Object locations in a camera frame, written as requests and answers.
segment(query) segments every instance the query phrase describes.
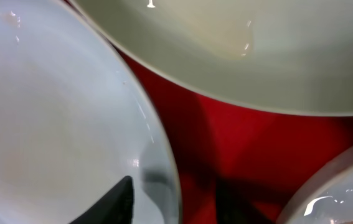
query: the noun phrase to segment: red tablecloth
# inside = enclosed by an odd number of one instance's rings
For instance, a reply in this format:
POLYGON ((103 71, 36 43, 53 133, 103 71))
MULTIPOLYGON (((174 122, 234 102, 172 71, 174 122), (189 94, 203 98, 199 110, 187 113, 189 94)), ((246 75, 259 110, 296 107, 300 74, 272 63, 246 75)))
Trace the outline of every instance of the red tablecloth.
POLYGON ((268 218, 353 145, 353 118, 290 116, 183 89, 121 53, 151 97, 175 155, 185 224, 215 224, 214 180, 229 180, 268 218))

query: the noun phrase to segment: black object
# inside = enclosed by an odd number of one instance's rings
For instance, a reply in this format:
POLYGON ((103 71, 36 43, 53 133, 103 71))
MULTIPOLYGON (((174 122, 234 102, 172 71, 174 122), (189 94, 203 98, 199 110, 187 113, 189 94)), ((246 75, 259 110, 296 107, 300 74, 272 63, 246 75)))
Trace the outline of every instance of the black object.
POLYGON ((239 197, 220 180, 217 181, 215 194, 218 224, 273 224, 248 200, 239 197))
POLYGON ((70 224, 131 224, 133 203, 133 180, 126 176, 70 224))

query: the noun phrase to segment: red surface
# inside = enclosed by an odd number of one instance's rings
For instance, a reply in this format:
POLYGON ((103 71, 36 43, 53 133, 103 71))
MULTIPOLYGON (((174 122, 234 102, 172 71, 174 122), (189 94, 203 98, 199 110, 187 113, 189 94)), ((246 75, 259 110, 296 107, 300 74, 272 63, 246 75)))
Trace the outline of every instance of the red surface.
POLYGON ((275 220, 299 187, 353 145, 353 118, 241 108, 185 90, 120 53, 151 97, 175 155, 185 224, 215 221, 214 180, 275 220))

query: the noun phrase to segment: white bowl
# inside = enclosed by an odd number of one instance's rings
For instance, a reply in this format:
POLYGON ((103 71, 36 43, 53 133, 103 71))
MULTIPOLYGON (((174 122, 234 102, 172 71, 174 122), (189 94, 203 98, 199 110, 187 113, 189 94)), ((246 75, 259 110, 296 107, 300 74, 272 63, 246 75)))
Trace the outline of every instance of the white bowl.
POLYGON ((277 224, 353 221, 353 147, 327 163, 293 196, 277 224))
POLYGON ((352 0, 71 0, 168 80, 249 108, 353 116, 352 0))
POLYGON ((179 222, 171 148, 119 55, 62 1, 0 0, 0 223, 69 223, 125 175, 133 223, 179 222))

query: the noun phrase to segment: dish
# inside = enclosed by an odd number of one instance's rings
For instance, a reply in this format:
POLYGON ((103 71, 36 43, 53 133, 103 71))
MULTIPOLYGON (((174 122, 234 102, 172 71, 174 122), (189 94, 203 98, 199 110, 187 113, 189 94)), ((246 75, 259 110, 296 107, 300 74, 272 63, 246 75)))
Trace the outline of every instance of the dish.
POLYGON ((70 223, 126 175, 134 224, 180 221, 167 137, 115 50, 62 1, 0 0, 0 224, 70 223))
POLYGON ((220 101, 353 116, 350 1, 71 0, 158 75, 220 101))
POLYGON ((327 163, 293 196, 277 224, 353 224, 353 147, 327 163))

